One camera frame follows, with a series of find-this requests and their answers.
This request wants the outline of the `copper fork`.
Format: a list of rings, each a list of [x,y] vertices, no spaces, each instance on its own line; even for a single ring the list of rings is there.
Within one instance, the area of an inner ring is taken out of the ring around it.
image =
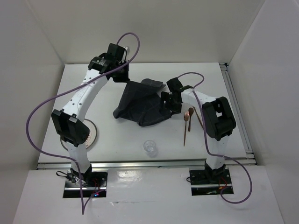
[[[186,143],[186,132],[187,132],[187,121],[189,120],[189,112],[186,111],[184,114],[184,122],[185,122],[185,128],[184,128],[184,146]]]

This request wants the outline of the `copper knife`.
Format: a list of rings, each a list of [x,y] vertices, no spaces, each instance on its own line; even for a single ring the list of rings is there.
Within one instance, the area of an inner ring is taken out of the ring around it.
[[[201,127],[202,127],[202,129],[203,129],[204,127],[203,127],[203,123],[202,123],[202,121],[201,121],[201,118],[199,117],[199,114],[198,114],[196,108],[193,107],[193,109],[194,109],[194,112],[195,112],[195,114],[196,114],[196,116],[197,116],[197,118],[198,118],[198,121],[199,121],[199,123],[200,123],[200,125],[201,125]]]

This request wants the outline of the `dark checked cloth placemat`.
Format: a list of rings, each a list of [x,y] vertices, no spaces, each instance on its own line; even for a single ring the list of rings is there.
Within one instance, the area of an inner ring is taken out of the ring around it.
[[[114,118],[127,119],[141,127],[155,125],[171,118],[170,110],[163,108],[157,93],[164,87],[163,82],[149,78],[140,83],[127,82],[119,105],[113,112]]]

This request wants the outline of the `clear plastic cup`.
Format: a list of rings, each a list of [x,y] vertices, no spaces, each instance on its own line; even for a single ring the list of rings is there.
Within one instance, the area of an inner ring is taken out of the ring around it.
[[[143,149],[149,157],[155,157],[157,154],[157,145],[153,140],[145,141]]]

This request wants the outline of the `white plate orange sunburst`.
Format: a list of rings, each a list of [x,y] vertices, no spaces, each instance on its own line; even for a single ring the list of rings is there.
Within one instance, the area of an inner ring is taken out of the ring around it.
[[[84,120],[84,124],[89,128],[89,136],[85,141],[86,150],[89,152],[98,138],[98,129],[94,122],[89,119]]]

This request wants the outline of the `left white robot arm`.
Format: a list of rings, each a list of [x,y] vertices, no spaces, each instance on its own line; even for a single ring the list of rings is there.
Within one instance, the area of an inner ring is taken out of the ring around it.
[[[84,124],[86,113],[93,100],[110,78],[115,82],[127,82],[128,66],[125,64],[129,48],[109,44],[106,53],[94,57],[78,89],[61,110],[53,110],[51,118],[55,130],[72,158],[71,173],[81,186],[92,182],[92,166],[87,157],[85,142],[90,129]]]

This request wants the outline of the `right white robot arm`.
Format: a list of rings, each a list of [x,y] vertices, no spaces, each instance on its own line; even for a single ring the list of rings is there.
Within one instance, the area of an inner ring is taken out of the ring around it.
[[[183,86],[179,79],[167,82],[169,92],[161,92],[161,107],[179,114],[182,104],[196,107],[202,118],[204,140],[208,153],[205,161],[204,178],[209,183],[216,182],[225,171],[225,150],[229,136],[236,128],[236,120],[226,97],[211,97]]]

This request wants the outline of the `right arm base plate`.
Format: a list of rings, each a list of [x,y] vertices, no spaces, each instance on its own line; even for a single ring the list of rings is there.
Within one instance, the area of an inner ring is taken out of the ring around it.
[[[186,181],[191,185],[192,196],[220,195],[222,190],[224,190],[224,195],[234,194],[230,172],[227,168],[213,179],[208,178],[204,169],[190,170]]]

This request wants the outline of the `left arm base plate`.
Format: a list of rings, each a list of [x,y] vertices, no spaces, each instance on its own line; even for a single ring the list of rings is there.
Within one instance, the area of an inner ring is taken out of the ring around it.
[[[57,171],[56,175],[65,178],[63,198],[80,198],[80,181],[71,172]],[[83,198],[106,197],[107,172],[92,172],[89,182],[82,181]]]

